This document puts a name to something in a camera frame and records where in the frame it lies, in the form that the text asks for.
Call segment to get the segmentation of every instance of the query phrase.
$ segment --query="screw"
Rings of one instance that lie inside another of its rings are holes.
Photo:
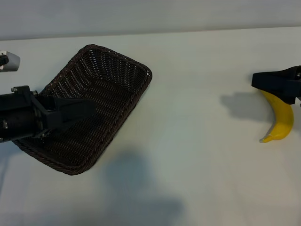
[[[8,129],[8,122],[6,120],[3,120],[3,128]]]
[[[13,93],[16,93],[16,92],[18,91],[18,89],[17,89],[16,87],[13,87],[13,88],[11,88],[11,91],[12,91]]]
[[[38,92],[37,92],[37,91],[33,91],[32,94],[33,94],[34,96],[37,96],[37,95],[38,95]]]

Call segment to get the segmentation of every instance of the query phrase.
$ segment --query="white surface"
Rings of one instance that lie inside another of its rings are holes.
[[[301,28],[1,41],[21,57],[0,93],[41,89],[86,44],[153,71],[149,89],[98,163],[68,176],[0,145],[0,225],[298,226],[301,109],[284,140],[254,72],[300,65]]]
[[[300,0],[4,0],[0,40],[301,26]]]

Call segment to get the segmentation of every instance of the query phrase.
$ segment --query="wicker basket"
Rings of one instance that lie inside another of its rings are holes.
[[[135,108],[152,79],[143,64],[97,45],[81,49],[41,95],[96,101],[93,116],[60,134],[14,143],[51,168],[76,175],[90,169]]]

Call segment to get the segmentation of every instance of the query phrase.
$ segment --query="bolt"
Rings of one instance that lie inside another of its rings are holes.
[[[8,129],[8,122],[6,120],[3,120],[3,128]]]
[[[17,89],[16,87],[13,87],[13,88],[11,89],[11,91],[12,91],[13,93],[16,93],[16,92],[18,91],[18,89]]]

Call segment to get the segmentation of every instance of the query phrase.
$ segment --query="white wall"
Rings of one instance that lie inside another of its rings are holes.
[[[6,0],[0,40],[301,25],[300,0]]]

